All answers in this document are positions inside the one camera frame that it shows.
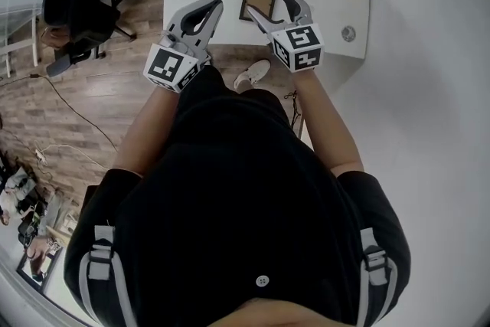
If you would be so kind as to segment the black office chair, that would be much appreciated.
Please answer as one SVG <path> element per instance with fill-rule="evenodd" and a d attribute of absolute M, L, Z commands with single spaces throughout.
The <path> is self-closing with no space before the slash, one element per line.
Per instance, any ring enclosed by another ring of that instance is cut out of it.
<path fill-rule="evenodd" d="M 55 61 L 46 67 L 49 77 L 56 77 L 71 66 L 95 54 L 102 56 L 100 45 L 113 33 L 130 41 L 137 34 L 121 29 L 117 22 L 118 6 L 124 0 L 41 0 L 42 18 L 47 25 L 42 38 L 54 49 Z"/>

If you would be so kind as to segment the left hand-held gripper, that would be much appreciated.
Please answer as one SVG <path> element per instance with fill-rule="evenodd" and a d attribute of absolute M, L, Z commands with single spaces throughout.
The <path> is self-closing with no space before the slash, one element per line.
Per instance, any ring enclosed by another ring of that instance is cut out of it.
<path fill-rule="evenodd" d="M 143 76 L 180 93 L 210 59 L 207 45 L 223 11 L 222 0 L 199 0 L 178 9 L 160 42 L 152 44 Z"/>

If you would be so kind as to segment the pile of bags and clothes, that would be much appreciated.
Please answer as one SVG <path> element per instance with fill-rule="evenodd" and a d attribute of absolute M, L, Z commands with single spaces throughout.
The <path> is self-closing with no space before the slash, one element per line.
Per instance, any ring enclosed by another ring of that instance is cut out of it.
<path fill-rule="evenodd" d="M 48 231 L 60 218 L 62 198 L 57 191 L 45 199 L 35 192 L 36 182 L 20 167 L 0 186 L 0 224 L 20 221 L 18 239 L 29 262 L 31 278 L 43 283 L 44 261 L 51 252 L 60 249 L 56 238 Z"/>

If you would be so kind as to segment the person's left forearm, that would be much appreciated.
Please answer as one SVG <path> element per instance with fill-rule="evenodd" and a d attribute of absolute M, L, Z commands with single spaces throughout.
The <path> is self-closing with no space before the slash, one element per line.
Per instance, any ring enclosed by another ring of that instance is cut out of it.
<path fill-rule="evenodd" d="M 156 87 L 129 127 L 113 168 L 143 176 L 157 161 L 172 129 L 179 95 Z"/>

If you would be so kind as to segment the person's black shirt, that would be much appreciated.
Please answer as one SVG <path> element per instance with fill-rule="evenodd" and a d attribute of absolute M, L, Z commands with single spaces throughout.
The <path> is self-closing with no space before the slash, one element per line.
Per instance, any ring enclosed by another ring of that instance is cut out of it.
<path fill-rule="evenodd" d="M 208 327 L 252 299 L 385 317 L 411 257 L 378 180 L 333 175 L 274 95 L 232 91 L 213 66 L 178 95 L 155 164 L 111 168 L 80 215 L 64 262 L 80 308 L 106 327 Z"/>

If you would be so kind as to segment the person's right white shoe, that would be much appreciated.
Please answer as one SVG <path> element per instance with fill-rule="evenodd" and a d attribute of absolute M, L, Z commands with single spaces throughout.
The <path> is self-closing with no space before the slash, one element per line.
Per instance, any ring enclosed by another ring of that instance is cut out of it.
<path fill-rule="evenodd" d="M 262 80 L 269 72 L 271 63 L 267 59 L 262 59 L 250 65 L 245 71 L 240 73 L 234 81 L 234 90 L 238 93 L 252 90 L 254 85 Z"/>

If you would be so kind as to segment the person's right forearm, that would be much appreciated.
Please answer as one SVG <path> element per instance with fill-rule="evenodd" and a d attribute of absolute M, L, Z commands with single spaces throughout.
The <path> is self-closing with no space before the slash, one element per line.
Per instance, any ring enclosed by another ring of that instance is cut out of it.
<path fill-rule="evenodd" d="M 292 74 L 312 148 L 335 176 L 362 172 L 358 147 L 313 70 Z"/>

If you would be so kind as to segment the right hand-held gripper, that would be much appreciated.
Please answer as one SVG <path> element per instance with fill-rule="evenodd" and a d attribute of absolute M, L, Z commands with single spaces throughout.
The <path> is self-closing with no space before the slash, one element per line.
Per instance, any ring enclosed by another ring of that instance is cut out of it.
<path fill-rule="evenodd" d="M 323 62 L 325 43 L 319 25 L 312 19 L 311 8 L 304 0 L 283 0 L 291 20 L 274 21 L 257 7 L 246 7 L 250 18 L 266 32 L 273 54 L 290 72 L 319 66 Z"/>

